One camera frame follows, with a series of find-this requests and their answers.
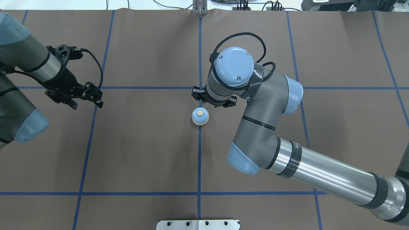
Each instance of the metal bracket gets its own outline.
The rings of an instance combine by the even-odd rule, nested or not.
[[[259,64],[254,64],[253,75],[250,78],[249,88],[244,92],[240,97],[246,101],[251,101],[252,98],[256,95],[258,88],[260,88],[261,83],[263,82],[263,72],[264,67]]]
[[[78,49],[75,46],[60,45],[56,48],[52,46],[47,46],[47,49],[61,62],[61,70],[59,74],[64,74],[67,63],[70,60],[78,60],[83,57],[81,49]],[[63,79],[59,82],[60,85],[55,87],[59,91],[72,95],[72,96],[83,96],[82,100],[87,100],[93,102],[98,108],[102,108],[103,102],[101,101],[102,92],[99,90],[93,83],[87,82],[85,85],[79,84],[75,77],[69,74],[69,79]],[[46,89],[45,94],[53,100],[55,103],[67,104],[73,109],[77,109],[78,104],[69,96],[62,95],[54,90]]]
[[[208,100],[206,100],[206,94],[207,93],[204,88],[193,86],[191,95],[196,101],[201,101],[203,103],[209,102]],[[231,96],[223,105],[217,105],[214,107],[217,108],[218,106],[223,106],[224,108],[228,108],[228,107],[236,106],[236,103],[237,103],[237,97]]]
[[[240,220],[159,221],[156,230],[240,230]]]
[[[193,0],[193,14],[207,14],[207,0]]]

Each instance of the white metal plate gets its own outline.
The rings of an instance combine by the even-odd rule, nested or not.
[[[240,230],[240,220],[159,221],[156,230]]]

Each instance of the silver metal tube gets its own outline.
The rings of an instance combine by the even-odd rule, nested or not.
[[[58,74],[58,72],[60,72],[60,69],[61,62],[51,54],[48,61],[38,70],[31,72],[31,74],[33,74],[41,81],[48,81],[53,79]]]
[[[301,161],[292,178],[357,205],[371,202],[377,189],[369,172],[307,148],[302,148]]]

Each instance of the black box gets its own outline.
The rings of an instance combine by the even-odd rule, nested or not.
[[[354,0],[303,0],[304,11],[348,11]]]

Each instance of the light blue joint cap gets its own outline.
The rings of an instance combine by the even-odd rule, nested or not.
[[[243,48],[229,47],[223,50],[214,61],[220,80],[235,87],[247,82],[253,74],[253,57]]]
[[[204,125],[209,120],[209,113],[205,108],[199,107],[193,111],[192,120],[196,125]]]
[[[284,114],[292,114],[303,99],[304,89],[301,83],[285,76],[288,83],[288,102]]]
[[[0,45],[13,44],[30,35],[27,27],[7,13],[0,13]]]
[[[234,142],[231,142],[227,162],[233,168],[250,175],[256,175],[260,170],[260,167],[250,160]]]
[[[14,139],[22,144],[29,142],[48,128],[49,122],[39,109],[35,109],[18,129]]]

